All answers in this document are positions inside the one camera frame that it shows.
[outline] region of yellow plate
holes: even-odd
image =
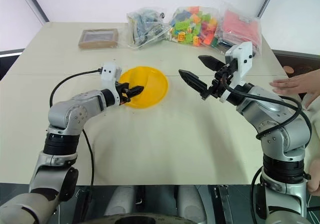
[[[131,98],[126,105],[133,108],[147,108],[164,98],[168,90],[168,81],[163,73],[151,67],[139,66],[121,75],[120,83],[129,82],[129,88],[140,85],[141,94]]]

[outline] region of plastic bag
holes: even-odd
[[[210,45],[217,28],[219,12],[214,8],[180,7],[170,21],[168,39],[182,44]]]
[[[129,47],[138,48],[149,42],[158,42],[165,38],[170,29],[164,24],[164,13],[142,8],[126,15],[128,20]]]
[[[253,55],[262,53],[262,35],[260,20],[240,14],[232,7],[223,11],[222,20],[218,24],[212,47],[216,47],[224,53],[233,45],[251,41]]]

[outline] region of white table surface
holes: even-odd
[[[87,122],[96,163],[95,184],[249,184],[263,156],[254,128],[235,106],[213,97],[201,100],[177,71],[193,71],[210,83],[212,72],[197,56],[208,54],[221,60],[223,56],[211,49],[166,41],[138,51],[77,48],[83,29],[115,26],[48,23],[0,82],[0,182],[29,182],[44,146],[54,86],[67,75],[115,59],[124,70],[138,65],[162,70],[169,89],[156,106],[142,110],[111,107]],[[254,58],[246,80],[271,90],[270,81],[286,76],[265,41],[263,44],[263,56]],[[53,102],[101,88],[99,74],[76,77],[58,89]],[[317,141],[310,144],[307,163],[317,151]],[[80,172],[78,185],[90,182],[87,148],[81,136],[74,165]]]

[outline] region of bag of colorful blocks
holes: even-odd
[[[180,7],[170,21],[168,39],[193,46],[211,45],[219,19],[219,11],[205,7]]]

